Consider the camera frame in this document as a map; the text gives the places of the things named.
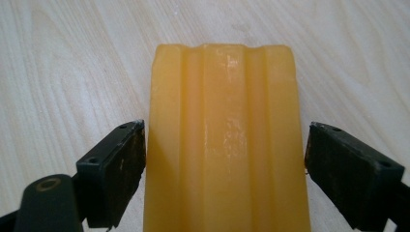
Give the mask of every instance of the black plastic part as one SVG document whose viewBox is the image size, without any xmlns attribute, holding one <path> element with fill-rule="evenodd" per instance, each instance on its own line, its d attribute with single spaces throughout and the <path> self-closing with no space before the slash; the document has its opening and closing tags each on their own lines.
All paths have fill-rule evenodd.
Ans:
<svg viewBox="0 0 410 232">
<path fill-rule="evenodd" d="M 15 229 L 15 219 L 17 218 L 17 213 L 18 211 L 14 211 L 0 217 L 0 231 L 11 232 Z"/>
<path fill-rule="evenodd" d="M 305 164 L 352 228 L 383 231 L 403 166 L 349 133 L 319 123 L 310 125 Z"/>
<path fill-rule="evenodd" d="M 70 176 L 47 176 L 25 189 L 15 223 L 15 232 L 23 231 L 83 231 Z"/>
<path fill-rule="evenodd" d="M 401 184 L 395 191 L 389 218 L 397 225 L 396 232 L 410 231 L 410 188 Z"/>
<path fill-rule="evenodd" d="M 113 130 L 76 167 L 81 217 L 91 228 L 117 227 L 145 167 L 144 121 Z"/>
</svg>

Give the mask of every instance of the soap bar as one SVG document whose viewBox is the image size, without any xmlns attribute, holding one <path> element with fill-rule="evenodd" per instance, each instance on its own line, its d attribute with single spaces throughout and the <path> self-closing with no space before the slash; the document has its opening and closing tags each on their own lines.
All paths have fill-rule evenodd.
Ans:
<svg viewBox="0 0 410 232">
<path fill-rule="evenodd" d="M 310 231 L 295 64 L 283 45 L 160 45 L 144 231 Z"/>
</svg>

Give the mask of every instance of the white wooden surface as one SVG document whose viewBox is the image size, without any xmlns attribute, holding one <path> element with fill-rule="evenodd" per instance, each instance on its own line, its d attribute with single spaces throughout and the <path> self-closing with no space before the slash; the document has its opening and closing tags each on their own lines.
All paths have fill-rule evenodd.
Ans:
<svg viewBox="0 0 410 232">
<path fill-rule="evenodd" d="M 311 121 L 328 123 L 410 168 L 409 25 L 407 0 L 1 1 L 0 215 L 117 125 L 149 124 L 158 44 L 287 44 L 305 144 Z M 312 231 L 351 231 L 307 183 Z M 143 191 L 117 231 L 141 231 Z"/>
</svg>

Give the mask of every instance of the screw hole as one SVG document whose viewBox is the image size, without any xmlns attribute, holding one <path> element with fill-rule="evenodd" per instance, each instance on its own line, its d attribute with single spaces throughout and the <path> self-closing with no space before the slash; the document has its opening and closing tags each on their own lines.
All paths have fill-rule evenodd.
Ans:
<svg viewBox="0 0 410 232">
<path fill-rule="evenodd" d="M 56 186 L 60 185 L 61 180 L 58 178 L 49 178 L 44 181 L 41 181 L 36 185 L 37 191 L 47 191 L 54 189 Z"/>
<path fill-rule="evenodd" d="M 386 161 L 379 161 L 379 163 L 385 167 L 391 167 L 392 165 L 389 162 Z"/>
<path fill-rule="evenodd" d="M 97 158 L 91 158 L 91 159 L 88 159 L 88 161 L 91 163 L 97 163 L 99 160 Z"/>
</svg>

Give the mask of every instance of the wooden table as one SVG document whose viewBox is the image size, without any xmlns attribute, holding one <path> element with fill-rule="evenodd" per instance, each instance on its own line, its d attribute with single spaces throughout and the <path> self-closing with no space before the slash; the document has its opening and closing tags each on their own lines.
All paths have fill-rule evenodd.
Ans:
<svg viewBox="0 0 410 232">
<path fill-rule="evenodd" d="M 409 25 L 406 0 L 1 1 L 0 215 L 31 182 L 73 175 L 116 126 L 149 124 L 158 44 L 287 44 L 304 145 L 323 122 L 410 168 Z M 351 231 L 307 184 L 312 231 Z M 144 180 L 118 231 L 141 231 L 143 192 Z"/>
</svg>

